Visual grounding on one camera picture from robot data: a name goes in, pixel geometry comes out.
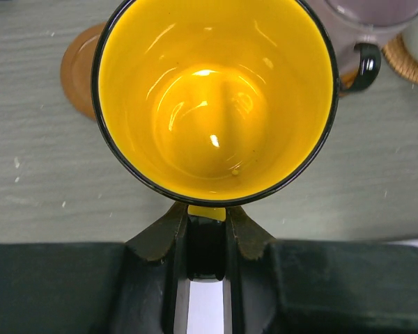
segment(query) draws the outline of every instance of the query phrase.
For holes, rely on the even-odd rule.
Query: purple mug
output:
[[[380,58],[380,48],[418,15],[418,0],[305,1],[330,35],[342,78],[354,78],[363,65],[378,65],[368,61],[363,64],[366,55]],[[356,84],[351,83],[351,90]]]

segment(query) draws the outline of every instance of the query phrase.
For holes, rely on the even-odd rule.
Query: gray table surface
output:
[[[126,241],[171,201],[117,162],[64,97],[68,44],[117,0],[0,1],[0,242]],[[276,237],[418,237],[418,86],[383,64],[341,100],[331,136],[294,183],[245,209]]]

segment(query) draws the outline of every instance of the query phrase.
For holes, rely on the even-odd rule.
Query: coaster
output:
[[[358,71],[358,69],[356,69],[356,70],[354,70],[350,73],[341,75],[342,84],[346,88],[349,88],[352,85],[352,83],[355,81],[356,76],[357,76],[357,71]],[[348,93],[339,93],[339,97],[344,97],[346,95],[348,95]]]
[[[61,84],[71,104],[95,120],[91,101],[91,66],[105,23],[92,26],[78,35],[65,51],[61,64]]]
[[[403,36],[397,35],[382,48],[387,62],[404,79],[418,84],[418,62],[409,54],[403,42]]]

